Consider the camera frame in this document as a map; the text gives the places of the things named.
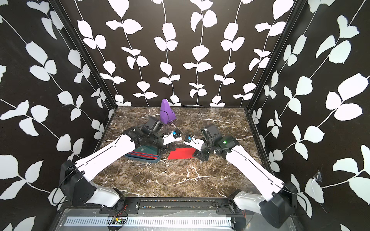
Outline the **teal plastic storage box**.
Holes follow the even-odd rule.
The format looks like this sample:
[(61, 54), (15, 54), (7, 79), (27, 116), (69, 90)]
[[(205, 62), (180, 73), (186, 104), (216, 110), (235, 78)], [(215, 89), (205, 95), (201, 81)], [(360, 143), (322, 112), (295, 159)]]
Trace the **teal plastic storage box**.
[(134, 151), (127, 153), (125, 157), (131, 160), (137, 160), (137, 161), (148, 162), (148, 163), (157, 163), (161, 159), (161, 155), (159, 154), (157, 156), (140, 155), (138, 153), (135, 153)]

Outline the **red envelope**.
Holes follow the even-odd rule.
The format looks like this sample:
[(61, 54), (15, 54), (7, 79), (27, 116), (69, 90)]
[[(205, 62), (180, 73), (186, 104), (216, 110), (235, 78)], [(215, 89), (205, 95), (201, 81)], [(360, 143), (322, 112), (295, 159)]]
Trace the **red envelope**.
[(195, 148), (177, 148), (171, 151), (168, 160), (190, 159), (194, 158), (193, 154), (196, 152)]

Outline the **green envelope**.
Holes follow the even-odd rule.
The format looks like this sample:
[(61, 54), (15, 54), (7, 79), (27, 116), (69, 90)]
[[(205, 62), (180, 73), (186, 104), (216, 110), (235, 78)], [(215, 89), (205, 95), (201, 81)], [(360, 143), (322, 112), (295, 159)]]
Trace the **green envelope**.
[(140, 155), (150, 155), (150, 156), (157, 156), (158, 151), (157, 148), (152, 146), (141, 146), (134, 150), (135, 153), (138, 153)]

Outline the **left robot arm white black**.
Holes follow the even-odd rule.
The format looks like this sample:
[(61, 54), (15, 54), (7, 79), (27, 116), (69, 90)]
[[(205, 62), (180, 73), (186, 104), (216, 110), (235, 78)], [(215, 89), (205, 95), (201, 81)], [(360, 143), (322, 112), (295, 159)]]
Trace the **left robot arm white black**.
[(150, 157), (144, 151), (148, 147), (156, 156), (170, 150), (170, 144), (181, 140), (179, 130), (159, 135), (162, 123), (150, 117), (147, 123), (125, 130), (117, 139), (95, 153), (76, 162), (70, 160), (61, 165), (59, 189), (74, 207), (96, 204), (113, 210), (122, 210), (126, 198), (118, 189), (107, 188), (93, 182), (95, 176), (126, 154)]

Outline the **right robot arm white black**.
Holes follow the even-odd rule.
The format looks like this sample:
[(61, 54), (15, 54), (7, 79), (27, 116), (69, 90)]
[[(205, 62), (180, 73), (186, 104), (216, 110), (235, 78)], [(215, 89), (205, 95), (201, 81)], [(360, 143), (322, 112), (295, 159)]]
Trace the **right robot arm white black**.
[(258, 194), (235, 191), (228, 198), (233, 213), (258, 213), (273, 227), (280, 228), (295, 213), (298, 190), (291, 182), (284, 183), (254, 160), (232, 136), (223, 136), (214, 124), (201, 130), (202, 139), (186, 136), (184, 143), (195, 148), (193, 156), (207, 161), (211, 154), (219, 155), (235, 166), (257, 188)]

